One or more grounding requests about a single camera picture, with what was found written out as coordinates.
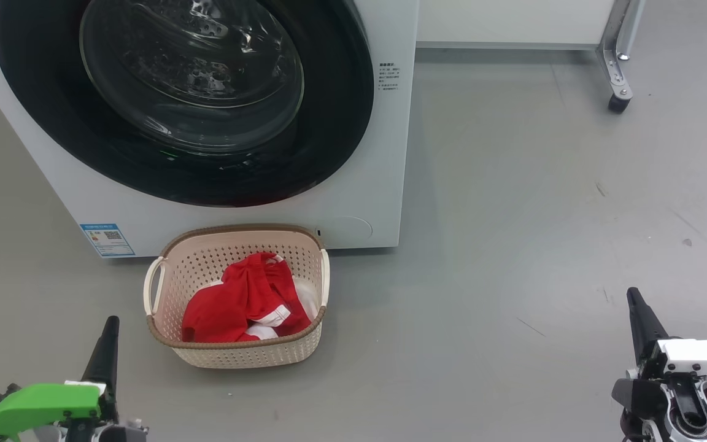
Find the red cloth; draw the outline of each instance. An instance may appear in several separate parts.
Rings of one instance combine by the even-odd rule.
[[[182,341],[257,341],[245,331],[253,322],[273,327],[278,336],[311,324],[299,302],[291,269],[276,254],[253,254],[233,263],[222,284],[200,289],[187,304]]]

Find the brown basket rim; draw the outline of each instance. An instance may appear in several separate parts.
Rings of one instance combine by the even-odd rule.
[[[155,324],[155,318],[152,314],[146,317],[146,324],[149,326],[149,331],[152,332],[152,336],[160,342],[160,344],[166,347],[171,347],[171,349],[187,349],[187,350],[241,350],[241,349],[256,349],[256,347],[268,347],[269,345],[281,345],[290,344],[292,342],[298,341],[299,339],[306,338],[310,333],[314,332],[323,320],[323,316],[326,314],[326,306],[323,306],[318,310],[318,316],[311,322],[309,327],[299,333],[294,333],[289,336],[281,336],[281,338],[264,339],[263,341],[247,341],[247,342],[220,342],[216,344],[206,344],[202,342],[181,342],[181,341],[171,341],[171,339],[166,339],[159,330],[157,330],[157,324]]]
[[[313,232],[305,229],[304,227],[293,226],[291,224],[238,224],[235,226],[204,227],[203,229],[190,230],[189,232],[181,234],[169,242],[168,246],[165,246],[165,249],[160,252],[160,256],[165,258],[171,250],[174,249],[174,247],[179,245],[180,242],[190,238],[199,237],[202,235],[227,234],[234,232],[258,232],[259,230],[293,232],[296,234],[306,235],[318,244],[319,250],[323,250],[323,243],[320,242],[320,239]]]
[[[213,235],[213,234],[225,234],[234,232],[258,232],[261,231],[278,231],[278,232],[293,232],[297,234],[306,235],[310,237],[317,245],[319,250],[323,250],[323,243],[320,239],[311,231],[300,226],[293,226],[291,224],[239,224],[236,226],[220,226],[220,227],[205,227],[203,229],[190,230],[189,232],[179,235],[174,238],[173,241],[165,246],[160,256],[165,258],[171,250],[174,249],[179,243],[189,238],[194,238],[202,235]],[[155,324],[155,319],[153,314],[149,314],[146,317],[146,324],[149,326],[149,331],[152,332],[152,336],[160,342],[160,344],[166,347],[171,347],[171,349],[188,349],[188,350],[241,350],[241,349],[255,349],[256,347],[268,347],[269,345],[280,345],[289,344],[299,339],[306,338],[310,333],[314,332],[323,320],[323,316],[326,314],[326,306],[322,306],[318,310],[318,316],[311,322],[309,327],[299,333],[294,333],[289,336],[281,336],[281,338],[264,339],[263,341],[248,341],[248,342],[221,342],[215,344],[206,344],[199,342],[182,342],[182,341],[171,341],[171,339],[165,338],[159,330],[157,330],[157,324]]]

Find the gray floor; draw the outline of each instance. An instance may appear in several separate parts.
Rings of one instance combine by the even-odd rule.
[[[151,440],[620,440],[626,288],[707,338],[707,2],[649,2],[633,56],[618,117],[587,54],[420,52],[401,247],[335,255],[317,353],[248,372],[154,342],[147,263],[96,257],[0,113],[0,390],[118,314]]]

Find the clothing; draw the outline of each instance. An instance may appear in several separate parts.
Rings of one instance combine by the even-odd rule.
[[[291,270],[280,255],[253,254],[225,269],[220,282],[201,288],[187,305],[182,341],[238,342],[298,333],[315,319],[315,288],[304,280],[299,299]]]

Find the washing machine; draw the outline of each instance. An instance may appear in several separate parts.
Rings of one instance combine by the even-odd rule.
[[[0,0],[0,109],[101,257],[245,223],[393,247],[418,9]]]

